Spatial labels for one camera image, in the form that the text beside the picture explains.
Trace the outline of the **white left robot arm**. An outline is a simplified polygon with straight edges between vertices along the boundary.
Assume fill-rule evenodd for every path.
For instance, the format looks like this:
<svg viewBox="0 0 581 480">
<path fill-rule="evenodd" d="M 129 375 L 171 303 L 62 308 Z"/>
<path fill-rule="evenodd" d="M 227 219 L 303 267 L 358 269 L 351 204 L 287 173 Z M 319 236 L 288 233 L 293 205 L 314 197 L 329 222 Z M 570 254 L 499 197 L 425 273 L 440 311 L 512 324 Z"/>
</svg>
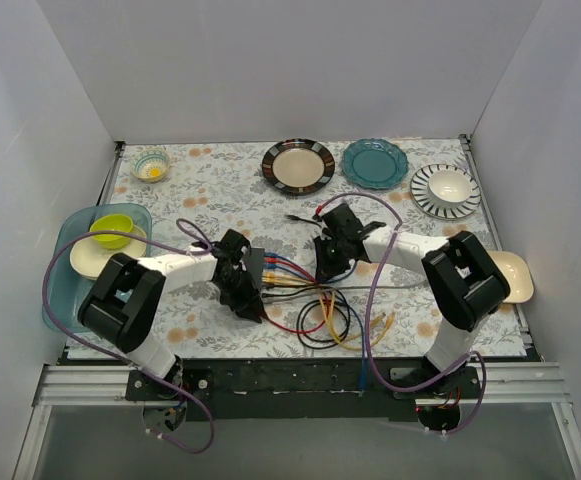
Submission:
<svg viewBox="0 0 581 480">
<path fill-rule="evenodd" d="M 161 297 L 196 283 L 211 283 L 219 303 L 242 320 L 268 319 L 262 300 L 265 251 L 229 229 L 215 242 L 198 240 L 184 250 L 170 249 L 135 259 L 114 254 L 105 264 L 78 311 L 79 323 L 121 351 L 148 377 L 163 400 L 183 386 L 180 358 L 153 332 Z"/>
</svg>

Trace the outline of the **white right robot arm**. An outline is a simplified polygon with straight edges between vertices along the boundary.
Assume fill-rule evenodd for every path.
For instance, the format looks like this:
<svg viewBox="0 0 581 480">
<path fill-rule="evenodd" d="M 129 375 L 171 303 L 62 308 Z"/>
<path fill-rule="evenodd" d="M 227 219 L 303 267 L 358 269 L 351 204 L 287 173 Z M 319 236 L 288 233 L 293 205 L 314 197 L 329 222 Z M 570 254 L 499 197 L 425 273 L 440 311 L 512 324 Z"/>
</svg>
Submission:
<svg viewBox="0 0 581 480">
<path fill-rule="evenodd" d="M 398 225 L 364 225 L 342 203 L 314 219 L 323 225 L 314 239 L 316 279 L 323 283 L 350 268 L 352 261 L 395 266 L 426 278 L 442 320 L 421 366 L 399 380 L 399 388 L 423 384 L 434 397 L 445 397 L 459 384 L 459 370 L 484 319 L 509 296 L 509 282 L 479 239 L 462 230 L 451 237 L 401 232 Z"/>
</svg>

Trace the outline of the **black network switch box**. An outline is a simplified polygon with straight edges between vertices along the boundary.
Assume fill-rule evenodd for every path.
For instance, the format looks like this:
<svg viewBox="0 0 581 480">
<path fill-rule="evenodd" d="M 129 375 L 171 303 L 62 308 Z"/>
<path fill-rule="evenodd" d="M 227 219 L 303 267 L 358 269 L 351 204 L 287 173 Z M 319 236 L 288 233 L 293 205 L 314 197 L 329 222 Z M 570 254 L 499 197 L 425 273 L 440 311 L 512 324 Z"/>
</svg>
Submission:
<svg viewBox="0 0 581 480">
<path fill-rule="evenodd" d="M 253 284 L 258 291 L 262 290 L 263 273 L 265 270 L 265 250 L 263 248 L 249 247 L 243 258 L 246 271 L 250 274 Z"/>
</svg>

